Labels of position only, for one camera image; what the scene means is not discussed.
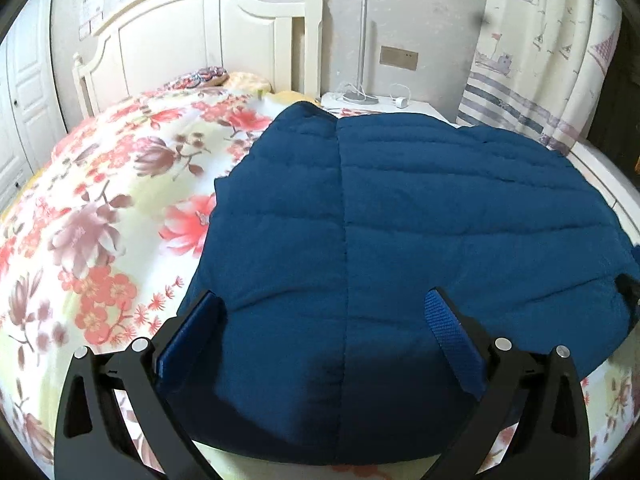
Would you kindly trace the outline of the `orange patterned pillow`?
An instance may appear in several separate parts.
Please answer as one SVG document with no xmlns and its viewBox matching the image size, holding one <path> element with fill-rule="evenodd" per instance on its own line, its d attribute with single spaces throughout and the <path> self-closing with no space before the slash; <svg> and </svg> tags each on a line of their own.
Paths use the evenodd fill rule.
<svg viewBox="0 0 640 480">
<path fill-rule="evenodd" d="M 251 94 L 272 92 L 270 81 L 267 78 L 249 72 L 231 72 L 222 86 Z"/>
</svg>

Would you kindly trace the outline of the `navy blue padded jacket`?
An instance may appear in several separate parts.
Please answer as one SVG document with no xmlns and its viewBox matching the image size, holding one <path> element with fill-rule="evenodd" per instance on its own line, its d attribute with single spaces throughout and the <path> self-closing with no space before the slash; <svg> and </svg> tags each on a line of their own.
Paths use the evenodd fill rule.
<svg viewBox="0 0 640 480">
<path fill-rule="evenodd" d="M 443 289 L 494 336 L 570 349 L 587 376 L 627 337 L 634 246 L 562 155 L 422 114 L 284 110 L 215 182 L 186 296 L 222 302 L 178 350 L 186 433 L 278 462 L 369 465 L 442 452 L 475 400 L 427 325 Z"/>
</svg>

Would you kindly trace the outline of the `floral pink green bedspread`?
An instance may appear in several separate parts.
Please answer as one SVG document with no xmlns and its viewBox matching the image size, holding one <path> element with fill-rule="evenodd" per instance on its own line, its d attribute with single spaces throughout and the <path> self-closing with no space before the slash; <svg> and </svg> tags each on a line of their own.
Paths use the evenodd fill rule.
<svg viewBox="0 0 640 480">
<path fill-rule="evenodd" d="M 84 120 L 1 216 L 1 433 L 51 478 L 73 352 L 122 350 L 173 316 L 214 182 L 284 110 L 272 93 L 155 90 Z"/>
</svg>

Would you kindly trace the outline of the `white wardrobe door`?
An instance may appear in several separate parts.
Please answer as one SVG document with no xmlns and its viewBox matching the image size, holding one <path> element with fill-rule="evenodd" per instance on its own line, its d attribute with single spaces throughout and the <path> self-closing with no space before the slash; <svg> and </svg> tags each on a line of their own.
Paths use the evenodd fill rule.
<svg viewBox="0 0 640 480">
<path fill-rule="evenodd" d="M 51 54 L 52 0 L 28 0 L 1 43 L 1 207 L 49 160 L 67 129 Z"/>
</svg>

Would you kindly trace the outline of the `cream wooden headboard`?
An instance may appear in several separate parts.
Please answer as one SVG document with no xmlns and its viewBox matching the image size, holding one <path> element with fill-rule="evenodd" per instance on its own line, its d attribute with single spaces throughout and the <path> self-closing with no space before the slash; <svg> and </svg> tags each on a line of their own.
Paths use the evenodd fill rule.
<svg viewBox="0 0 640 480">
<path fill-rule="evenodd" d="M 183 73 L 221 66 L 266 78 L 274 91 L 321 94 L 324 0 L 134 0 L 74 55 L 81 114 L 94 116 Z"/>
</svg>

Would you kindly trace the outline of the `white nightstand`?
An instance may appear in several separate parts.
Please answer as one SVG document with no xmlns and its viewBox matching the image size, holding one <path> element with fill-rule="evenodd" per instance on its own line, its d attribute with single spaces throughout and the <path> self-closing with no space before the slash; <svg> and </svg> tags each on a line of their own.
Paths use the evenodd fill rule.
<svg viewBox="0 0 640 480">
<path fill-rule="evenodd" d="M 450 124 L 448 120 L 427 102 L 410 100 L 406 107 L 396 104 L 397 98 L 381 96 L 374 104 L 352 103 L 344 99 L 340 92 L 326 92 L 321 98 L 321 106 L 337 117 L 350 117 L 371 114 L 411 113 L 434 117 Z"/>
</svg>

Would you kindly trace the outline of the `yellow floral pillow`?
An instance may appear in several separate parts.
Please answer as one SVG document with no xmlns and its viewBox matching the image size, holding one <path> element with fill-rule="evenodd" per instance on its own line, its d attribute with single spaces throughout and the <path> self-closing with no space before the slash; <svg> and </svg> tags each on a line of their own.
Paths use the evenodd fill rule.
<svg viewBox="0 0 640 480">
<path fill-rule="evenodd" d="M 317 106 L 320 105 L 320 102 L 317 99 L 293 90 L 284 90 L 270 94 L 270 98 L 273 100 L 273 102 L 276 102 L 283 106 L 290 106 L 299 102 L 307 102 Z"/>
</svg>

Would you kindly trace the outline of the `bronze wall switch plate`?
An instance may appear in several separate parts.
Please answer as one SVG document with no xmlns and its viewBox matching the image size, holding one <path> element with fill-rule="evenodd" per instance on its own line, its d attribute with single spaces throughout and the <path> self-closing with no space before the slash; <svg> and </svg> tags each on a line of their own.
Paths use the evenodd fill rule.
<svg viewBox="0 0 640 480">
<path fill-rule="evenodd" d="M 382 46 L 378 62 L 384 66 L 412 70 L 418 68 L 419 53 L 405 49 Z"/>
</svg>

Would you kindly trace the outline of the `embroidered red blue pillow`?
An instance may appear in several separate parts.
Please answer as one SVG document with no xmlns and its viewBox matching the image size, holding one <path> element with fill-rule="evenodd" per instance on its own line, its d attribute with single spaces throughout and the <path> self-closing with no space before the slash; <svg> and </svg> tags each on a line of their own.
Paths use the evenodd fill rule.
<svg viewBox="0 0 640 480">
<path fill-rule="evenodd" d="M 229 73 L 223 67 L 209 66 L 178 76 L 175 80 L 168 82 L 168 88 L 171 90 L 183 90 L 218 87 L 224 84 L 228 78 Z"/>
</svg>

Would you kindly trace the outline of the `silver lamp with round base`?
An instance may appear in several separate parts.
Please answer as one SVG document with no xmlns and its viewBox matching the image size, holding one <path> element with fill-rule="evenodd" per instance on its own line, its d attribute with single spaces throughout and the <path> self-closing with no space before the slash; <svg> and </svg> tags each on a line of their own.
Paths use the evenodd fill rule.
<svg viewBox="0 0 640 480">
<path fill-rule="evenodd" d="M 343 93 L 343 99 L 349 103 L 370 106 L 378 104 L 375 96 L 370 96 L 364 90 L 364 62 L 367 53 L 367 24 L 368 24 L 368 0 L 361 0 L 360 4 L 360 26 L 358 44 L 358 62 L 356 82 L 351 84 Z"/>
</svg>

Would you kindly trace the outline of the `sailboat print striped curtain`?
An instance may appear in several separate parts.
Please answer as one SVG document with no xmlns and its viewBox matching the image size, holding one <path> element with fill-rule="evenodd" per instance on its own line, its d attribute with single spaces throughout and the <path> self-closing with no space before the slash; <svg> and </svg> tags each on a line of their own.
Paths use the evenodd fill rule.
<svg viewBox="0 0 640 480">
<path fill-rule="evenodd" d="M 621 21 L 615 0 L 486 0 L 457 123 L 568 154 L 587 133 Z"/>
</svg>

